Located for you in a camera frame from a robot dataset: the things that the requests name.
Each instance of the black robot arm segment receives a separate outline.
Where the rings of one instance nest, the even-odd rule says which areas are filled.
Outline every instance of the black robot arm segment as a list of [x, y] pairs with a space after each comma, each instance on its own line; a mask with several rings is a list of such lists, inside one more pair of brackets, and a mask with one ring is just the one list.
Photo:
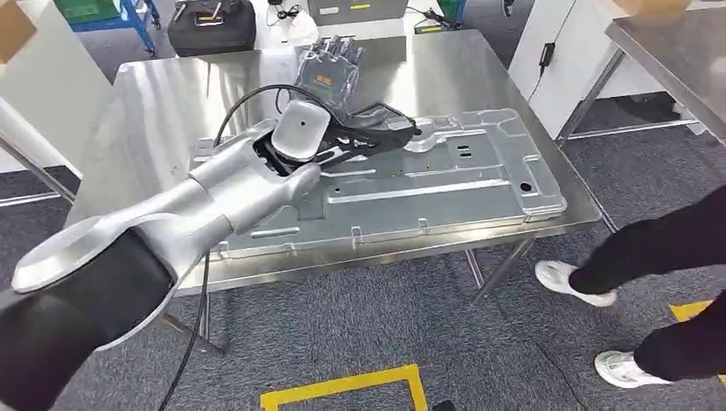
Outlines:
[[49, 409], [98, 347], [140, 324], [174, 281], [130, 229], [102, 253], [38, 292], [0, 295], [0, 398], [17, 410]]

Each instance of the green crate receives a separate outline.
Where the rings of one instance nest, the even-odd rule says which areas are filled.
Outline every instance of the green crate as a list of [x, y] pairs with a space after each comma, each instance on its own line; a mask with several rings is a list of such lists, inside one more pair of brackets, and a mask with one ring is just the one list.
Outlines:
[[54, 0], [69, 24], [88, 23], [118, 17], [113, 0]]
[[456, 10], [459, 8], [459, 0], [438, 0], [438, 6], [443, 11], [443, 16], [449, 21], [456, 21]]

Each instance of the black case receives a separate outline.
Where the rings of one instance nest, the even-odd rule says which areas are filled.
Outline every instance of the black case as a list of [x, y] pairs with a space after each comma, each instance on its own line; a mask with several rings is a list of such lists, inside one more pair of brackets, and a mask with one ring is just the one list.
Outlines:
[[179, 19], [169, 24], [169, 42], [180, 57], [250, 51], [257, 35], [254, 7], [248, 0], [221, 0], [224, 23], [219, 26], [197, 27], [194, 15], [199, 6], [214, 10], [218, 1], [188, 2]]

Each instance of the shoe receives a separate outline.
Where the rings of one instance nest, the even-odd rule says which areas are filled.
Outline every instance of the shoe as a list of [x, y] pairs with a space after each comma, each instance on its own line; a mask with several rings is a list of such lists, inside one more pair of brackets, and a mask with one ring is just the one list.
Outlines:
[[617, 293], [611, 290], [605, 294], [582, 294], [569, 285], [569, 275], [577, 267], [562, 261], [539, 261], [534, 266], [534, 275], [546, 288], [556, 293], [574, 295], [595, 307], [609, 307], [615, 303]]
[[672, 384], [653, 376], [635, 364], [633, 353], [605, 351], [595, 357], [595, 370], [605, 381], [620, 388], [635, 388], [648, 384]]

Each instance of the robotic arm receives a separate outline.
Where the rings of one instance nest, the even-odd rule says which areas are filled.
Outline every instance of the robotic arm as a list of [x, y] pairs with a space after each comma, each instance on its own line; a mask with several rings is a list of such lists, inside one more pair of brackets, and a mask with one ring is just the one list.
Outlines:
[[161, 314], [211, 247], [310, 191], [329, 122], [294, 100], [171, 190], [78, 222], [23, 257], [0, 293], [0, 408], [49, 409], [94, 350]]

